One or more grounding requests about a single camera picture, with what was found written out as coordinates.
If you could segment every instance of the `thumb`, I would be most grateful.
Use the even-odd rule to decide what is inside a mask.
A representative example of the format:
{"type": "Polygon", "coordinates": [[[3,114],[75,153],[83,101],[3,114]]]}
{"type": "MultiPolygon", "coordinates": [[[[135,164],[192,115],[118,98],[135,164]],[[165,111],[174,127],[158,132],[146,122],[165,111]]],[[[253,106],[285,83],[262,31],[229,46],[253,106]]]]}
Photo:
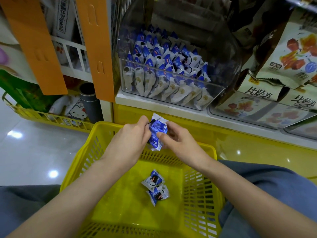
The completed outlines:
{"type": "Polygon", "coordinates": [[[157,132],[156,136],[163,142],[163,144],[165,144],[171,150],[173,150],[178,144],[177,141],[173,140],[170,136],[168,136],[165,133],[157,132]]]}

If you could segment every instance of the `left hand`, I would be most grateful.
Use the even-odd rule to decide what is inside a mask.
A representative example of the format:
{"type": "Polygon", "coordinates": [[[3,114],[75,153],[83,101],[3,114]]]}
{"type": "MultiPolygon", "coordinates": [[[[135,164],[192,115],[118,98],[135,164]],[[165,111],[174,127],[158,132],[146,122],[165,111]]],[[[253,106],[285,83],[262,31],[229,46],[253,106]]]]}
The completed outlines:
{"type": "Polygon", "coordinates": [[[112,138],[101,160],[122,175],[138,161],[146,143],[151,137],[149,120],[142,116],[136,124],[125,124],[112,138]]]}

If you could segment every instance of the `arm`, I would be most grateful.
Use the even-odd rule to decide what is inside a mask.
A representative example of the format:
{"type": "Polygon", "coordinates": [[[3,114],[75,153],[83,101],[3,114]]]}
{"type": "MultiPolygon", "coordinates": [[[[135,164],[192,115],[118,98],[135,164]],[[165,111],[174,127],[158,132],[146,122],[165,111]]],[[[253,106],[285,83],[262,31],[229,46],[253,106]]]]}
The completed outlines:
{"type": "Polygon", "coordinates": [[[126,124],[100,160],[7,237],[74,236],[102,196],[137,163],[151,136],[148,122],[142,116],[137,124],[126,124]]]}
{"type": "Polygon", "coordinates": [[[263,237],[317,237],[317,223],[210,158],[187,129],[167,122],[159,139],[185,164],[208,177],[263,237]]]}

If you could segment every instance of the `hand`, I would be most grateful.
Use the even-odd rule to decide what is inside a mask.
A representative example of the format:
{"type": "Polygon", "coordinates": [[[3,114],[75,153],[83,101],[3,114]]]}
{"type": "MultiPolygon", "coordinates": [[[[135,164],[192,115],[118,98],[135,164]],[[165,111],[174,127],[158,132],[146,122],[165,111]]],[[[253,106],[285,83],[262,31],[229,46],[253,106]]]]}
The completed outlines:
{"type": "Polygon", "coordinates": [[[136,124],[125,124],[112,138],[101,159],[122,171],[122,175],[131,169],[151,137],[148,123],[147,117],[142,116],[136,124]]]}
{"type": "Polygon", "coordinates": [[[163,142],[163,148],[171,149],[185,164],[200,170],[206,161],[211,159],[197,144],[189,131],[178,124],[166,122],[169,134],[158,132],[157,137],[163,142]]]}

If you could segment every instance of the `hello kitty face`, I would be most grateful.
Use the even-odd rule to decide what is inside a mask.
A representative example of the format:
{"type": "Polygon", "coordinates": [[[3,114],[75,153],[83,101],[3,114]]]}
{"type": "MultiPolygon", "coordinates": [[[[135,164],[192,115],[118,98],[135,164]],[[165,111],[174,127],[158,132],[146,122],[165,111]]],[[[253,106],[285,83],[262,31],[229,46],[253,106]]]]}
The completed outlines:
{"type": "Polygon", "coordinates": [[[77,119],[85,119],[87,117],[87,114],[85,113],[85,108],[80,107],[79,105],[75,105],[70,111],[69,114],[72,117],[75,117],[77,119]]]}

